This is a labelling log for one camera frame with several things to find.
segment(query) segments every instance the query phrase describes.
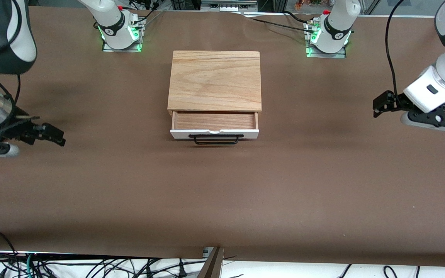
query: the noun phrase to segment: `open drawer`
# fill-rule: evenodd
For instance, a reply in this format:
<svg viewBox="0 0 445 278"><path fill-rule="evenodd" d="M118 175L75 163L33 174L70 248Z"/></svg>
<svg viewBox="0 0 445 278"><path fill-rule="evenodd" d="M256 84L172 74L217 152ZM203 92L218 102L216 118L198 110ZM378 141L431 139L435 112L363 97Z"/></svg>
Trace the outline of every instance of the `open drawer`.
<svg viewBox="0 0 445 278"><path fill-rule="evenodd" d="M175 139L208 142L205 144L220 140L235 144L238 139L256 139L258 113L173 111L171 134Z"/></svg>

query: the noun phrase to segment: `table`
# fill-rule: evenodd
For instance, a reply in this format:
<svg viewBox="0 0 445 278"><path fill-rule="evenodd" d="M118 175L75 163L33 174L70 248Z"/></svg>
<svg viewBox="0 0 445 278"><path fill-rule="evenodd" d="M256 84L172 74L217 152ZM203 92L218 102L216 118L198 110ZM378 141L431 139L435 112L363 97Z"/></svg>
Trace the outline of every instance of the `table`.
<svg viewBox="0 0 445 278"><path fill-rule="evenodd" d="M306 58L299 31L238 14L164 12L135 54L102 53L86 9L30 17L38 55L18 105L67 143L0 159L0 231L17 249L445 266L445 133L372 117L392 89L385 17L358 18L343 60ZM431 18L393 19L390 42L400 90L444 50ZM171 137L174 50L260 52L257 140Z"/></svg>

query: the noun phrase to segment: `drawer handle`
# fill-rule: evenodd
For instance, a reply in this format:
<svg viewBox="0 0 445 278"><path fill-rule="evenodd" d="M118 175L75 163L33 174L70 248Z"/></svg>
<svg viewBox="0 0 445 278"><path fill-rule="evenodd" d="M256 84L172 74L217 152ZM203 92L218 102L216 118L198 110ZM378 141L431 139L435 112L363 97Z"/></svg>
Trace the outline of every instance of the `drawer handle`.
<svg viewBox="0 0 445 278"><path fill-rule="evenodd" d="M243 134L190 134L197 145L234 145Z"/></svg>

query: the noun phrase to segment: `white drawer front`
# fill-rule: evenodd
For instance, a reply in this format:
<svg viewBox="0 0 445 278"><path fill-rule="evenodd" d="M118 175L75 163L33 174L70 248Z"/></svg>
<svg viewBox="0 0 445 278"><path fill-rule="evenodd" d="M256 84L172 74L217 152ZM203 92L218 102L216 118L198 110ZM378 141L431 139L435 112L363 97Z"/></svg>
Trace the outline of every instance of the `white drawer front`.
<svg viewBox="0 0 445 278"><path fill-rule="evenodd" d="M187 129L171 129L170 130L171 135L173 135L174 139L192 139L189 136L190 135L210 135L210 134L228 134L228 137L231 137L232 134L242 134L243 137L241 139L256 139L258 136L258 129L230 129L230 130L220 130L217 131L211 131L211 130L187 130Z"/></svg>

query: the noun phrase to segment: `wooden box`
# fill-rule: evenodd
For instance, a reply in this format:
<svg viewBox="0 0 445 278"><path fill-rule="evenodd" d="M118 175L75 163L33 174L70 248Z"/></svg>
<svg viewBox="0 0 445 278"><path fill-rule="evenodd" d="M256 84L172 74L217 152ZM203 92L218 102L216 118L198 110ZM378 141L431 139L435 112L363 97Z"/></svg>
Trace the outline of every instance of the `wooden box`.
<svg viewBox="0 0 445 278"><path fill-rule="evenodd" d="M261 110L259 52L173 52L168 112L175 139L256 139Z"/></svg>

